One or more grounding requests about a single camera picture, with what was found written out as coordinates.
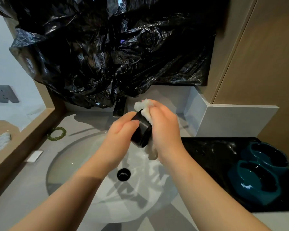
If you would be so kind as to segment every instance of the forearm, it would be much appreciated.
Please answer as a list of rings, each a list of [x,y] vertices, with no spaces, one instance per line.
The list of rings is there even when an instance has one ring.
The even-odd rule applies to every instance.
[[[270,230],[224,191],[185,149],[165,163],[200,231]]]
[[[88,210],[108,168],[95,154],[45,202],[11,230],[76,230]]]

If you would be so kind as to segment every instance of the blue-green dish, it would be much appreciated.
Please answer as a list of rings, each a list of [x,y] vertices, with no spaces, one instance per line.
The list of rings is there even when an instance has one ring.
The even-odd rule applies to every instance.
[[[277,176],[256,161],[240,160],[228,171],[228,177],[240,196],[263,206],[281,194]]]
[[[286,155],[268,143],[250,143],[241,152],[243,160],[257,161],[276,175],[282,175],[288,170],[289,162]]]

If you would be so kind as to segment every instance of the gray power socket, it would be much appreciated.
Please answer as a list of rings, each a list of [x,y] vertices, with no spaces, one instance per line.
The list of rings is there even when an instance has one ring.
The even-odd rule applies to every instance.
[[[11,86],[0,85],[0,103],[8,103],[9,100],[13,103],[19,103]]]

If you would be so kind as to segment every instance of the black faucet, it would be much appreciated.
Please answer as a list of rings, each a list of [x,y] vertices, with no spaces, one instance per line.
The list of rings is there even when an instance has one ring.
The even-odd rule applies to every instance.
[[[113,109],[112,116],[120,118],[127,113],[127,97],[121,97],[117,100],[115,108]]]

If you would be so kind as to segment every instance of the black drain stopper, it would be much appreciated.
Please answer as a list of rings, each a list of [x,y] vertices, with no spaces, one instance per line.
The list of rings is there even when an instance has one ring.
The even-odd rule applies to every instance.
[[[119,181],[127,181],[131,177],[131,171],[127,168],[122,168],[117,173],[117,178]]]

